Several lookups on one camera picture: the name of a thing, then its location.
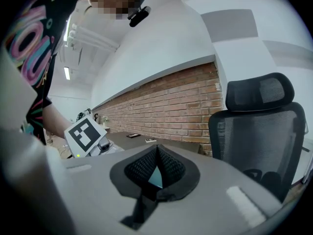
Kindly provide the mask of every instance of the chair headrest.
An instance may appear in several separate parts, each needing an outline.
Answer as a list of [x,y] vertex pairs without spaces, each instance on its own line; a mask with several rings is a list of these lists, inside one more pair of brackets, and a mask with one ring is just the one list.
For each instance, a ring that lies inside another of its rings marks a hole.
[[294,90],[282,73],[231,81],[227,85],[226,107],[230,111],[263,111],[292,102]]

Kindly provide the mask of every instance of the black mesh office chair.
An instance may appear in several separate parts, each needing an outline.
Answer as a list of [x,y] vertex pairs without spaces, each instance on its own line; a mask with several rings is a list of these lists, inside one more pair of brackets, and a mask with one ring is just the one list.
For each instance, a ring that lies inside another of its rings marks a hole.
[[305,132],[305,114],[292,102],[291,82],[281,73],[228,83],[226,107],[213,114],[213,157],[242,171],[284,201]]

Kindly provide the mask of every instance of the grey table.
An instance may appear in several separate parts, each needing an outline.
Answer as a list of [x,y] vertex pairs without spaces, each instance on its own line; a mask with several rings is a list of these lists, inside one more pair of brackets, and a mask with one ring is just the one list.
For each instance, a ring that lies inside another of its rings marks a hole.
[[199,153],[200,144],[189,143],[189,142],[179,142],[166,139],[156,139],[156,142],[146,143],[146,139],[151,139],[147,136],[139,136],[135,138],[128,138],[127,135],[132,134],[130,132],[117,132],[117,133],[107,133],[106,137],[113,141],[116,145],[120,146],[124,150],[133,149],[146,144],[167,144],[177,148],[182,148],[191,152]]

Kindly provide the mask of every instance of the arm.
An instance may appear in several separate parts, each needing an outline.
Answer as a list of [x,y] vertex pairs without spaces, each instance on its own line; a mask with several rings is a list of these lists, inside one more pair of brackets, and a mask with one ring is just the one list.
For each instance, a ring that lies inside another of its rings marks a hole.
[[43,108],[43,123],[47,131],[61,138],[64,138],[64,131],[72,125],[53,104]]

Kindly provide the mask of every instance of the fluorescent light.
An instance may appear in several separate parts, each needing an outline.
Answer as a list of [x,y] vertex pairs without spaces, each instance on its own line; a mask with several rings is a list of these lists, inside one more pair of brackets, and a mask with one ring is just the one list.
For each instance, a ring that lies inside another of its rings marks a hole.
[[70,22],[70,17],[68,18],[67,20],[67,29],[65,30],[65,34],[64,34],[64,37],[63,37],[63,40],[65,42],[67,42],[67,35],[68,35],[68,29],[69,29],[69,22]]
[[65,77],[69,80],[69,69],[68,67],[64,67]]

